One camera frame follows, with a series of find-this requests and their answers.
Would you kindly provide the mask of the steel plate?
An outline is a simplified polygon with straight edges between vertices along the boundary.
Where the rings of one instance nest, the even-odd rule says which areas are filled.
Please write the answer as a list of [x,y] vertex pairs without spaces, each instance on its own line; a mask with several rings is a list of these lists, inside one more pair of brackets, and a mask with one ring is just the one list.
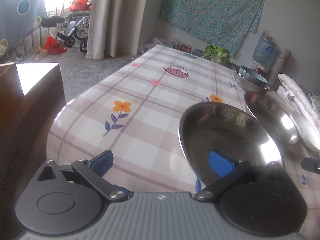
[[284,164],[280,149],[266,129],[249,114],[225,103],[190,106],[181,116],[178,137],[187,162],[204,185],[220,178],[209,164],[213,151],[253,166],[266,166],[272,161]]
[[247,113],[257,119],[270,135],[287,145],[298,144],[297,128],[283,107],[255,92],[246,92],[244,101]]

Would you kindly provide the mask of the teal ceramic bowl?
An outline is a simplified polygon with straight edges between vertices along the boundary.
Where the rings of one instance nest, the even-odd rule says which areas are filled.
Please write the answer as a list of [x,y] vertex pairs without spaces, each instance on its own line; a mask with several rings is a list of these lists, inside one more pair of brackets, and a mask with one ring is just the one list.
[[259,86],[267,85],[267,80],[263,76],[261,76],[260,74],[258,74],[257,72],[255,72],[250,68],[241,66],[239,68],[239,73],[256,85],[259,85]]

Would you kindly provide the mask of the plaid floral tablecloth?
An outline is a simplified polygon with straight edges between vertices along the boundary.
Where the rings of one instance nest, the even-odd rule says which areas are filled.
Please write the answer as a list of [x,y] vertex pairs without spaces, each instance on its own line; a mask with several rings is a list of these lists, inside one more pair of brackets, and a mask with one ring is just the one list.
[[199,102],[244,109],[244,94],[230,69],[155,46],[63,107],[47,157],[68,165],[111,150],[109,181],[133,191],[196,192],[205,182],[181,150],[180,118]]

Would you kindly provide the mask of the teal floral wall cloth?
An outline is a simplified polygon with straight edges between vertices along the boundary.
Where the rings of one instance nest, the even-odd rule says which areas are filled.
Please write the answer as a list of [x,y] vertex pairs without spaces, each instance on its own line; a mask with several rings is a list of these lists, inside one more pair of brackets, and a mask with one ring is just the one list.
[[255,33],[265,0],[163,0],[159,19],[235,55]]

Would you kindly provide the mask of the steel bowl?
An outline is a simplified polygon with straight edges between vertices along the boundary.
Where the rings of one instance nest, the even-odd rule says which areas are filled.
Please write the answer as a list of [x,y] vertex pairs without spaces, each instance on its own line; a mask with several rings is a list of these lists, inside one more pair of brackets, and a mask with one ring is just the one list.
[[272,89],[268,87],[268,85],[260,86],[252,83],[248,79],[246,79],[243,75],[239,73],[239,66],[233,66],[234,70],[234,79],[237,85],[242,88],[246,92],[255,92],[258,94],[265,94],[267,92],[271,92]]

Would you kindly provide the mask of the red plastic bag on floor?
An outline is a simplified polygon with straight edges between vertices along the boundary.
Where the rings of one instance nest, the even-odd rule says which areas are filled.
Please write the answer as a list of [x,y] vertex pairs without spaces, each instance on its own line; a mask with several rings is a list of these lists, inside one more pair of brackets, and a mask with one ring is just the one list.
[[55,38],[52,36],[47,36],[46,42],[44,44],[44,49],[48,51],[48,54],[63,54],[67,52],[67,49],[63,47]]

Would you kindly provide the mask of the blue water jug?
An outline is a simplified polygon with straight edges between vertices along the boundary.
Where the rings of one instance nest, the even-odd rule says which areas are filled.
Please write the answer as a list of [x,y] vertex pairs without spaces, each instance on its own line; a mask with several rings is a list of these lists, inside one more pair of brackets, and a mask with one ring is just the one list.
[[268,64],[275,47],[276,44],[270,36],[270,31],[267,29],[263,30],[253,51],[252,60],[259,64]]

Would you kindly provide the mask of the white quilted blanket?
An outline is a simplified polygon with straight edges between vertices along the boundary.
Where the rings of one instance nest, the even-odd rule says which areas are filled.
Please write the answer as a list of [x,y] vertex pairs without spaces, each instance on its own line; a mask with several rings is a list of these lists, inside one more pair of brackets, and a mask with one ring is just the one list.
[[319,113],[315,110],[295,80],[286,74],[278,74],[278,80],[280,86],[277,92],[279,92],[282,97],[293,102],[296,105],[296,109],[299,109],[304,118],[306,118],[314,128],[319,130]]

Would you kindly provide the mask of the orange bag on wheelchair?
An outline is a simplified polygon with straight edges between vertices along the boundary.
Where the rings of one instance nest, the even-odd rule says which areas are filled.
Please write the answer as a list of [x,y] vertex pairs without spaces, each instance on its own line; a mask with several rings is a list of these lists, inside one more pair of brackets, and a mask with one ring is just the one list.
[[69,6],[70,12],[90,11],[90,5],[87,2],[88,0],[74,0]]

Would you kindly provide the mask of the green leafy cabbage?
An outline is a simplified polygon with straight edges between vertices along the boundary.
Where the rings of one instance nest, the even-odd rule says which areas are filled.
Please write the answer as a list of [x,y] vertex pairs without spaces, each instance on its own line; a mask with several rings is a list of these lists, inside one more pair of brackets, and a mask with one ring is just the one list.
[[211,59],[211,61],[215,63],[224,65],[229,63],[230,54],[228,50],[222,48],[221,46],[210,44],[206,47],[202,57]]

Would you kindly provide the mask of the beige curtain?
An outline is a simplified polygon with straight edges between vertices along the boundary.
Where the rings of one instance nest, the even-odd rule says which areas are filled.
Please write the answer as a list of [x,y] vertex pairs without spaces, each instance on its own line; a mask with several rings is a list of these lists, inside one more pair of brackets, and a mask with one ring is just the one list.
[[136,54],[146,0],[93,0],[86,58]]

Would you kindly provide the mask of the blue circle pattern sheet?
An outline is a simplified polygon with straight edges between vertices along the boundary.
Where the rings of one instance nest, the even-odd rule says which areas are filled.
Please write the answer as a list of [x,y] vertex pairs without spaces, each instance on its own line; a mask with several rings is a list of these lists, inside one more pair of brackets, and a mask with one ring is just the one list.
[[1,0],[1,55],[39,28],[44,17],[44,0]]

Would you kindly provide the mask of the rolled floral mat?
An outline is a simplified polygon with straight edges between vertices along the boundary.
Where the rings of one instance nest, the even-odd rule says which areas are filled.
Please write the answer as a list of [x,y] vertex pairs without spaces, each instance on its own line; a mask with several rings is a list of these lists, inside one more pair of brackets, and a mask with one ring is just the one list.
[[274,86],[276,85],[278,75],[283,71],[290,56],[291,51],[286,47],[279,48],[269,74],[269,84],[271,88],[274,88]]

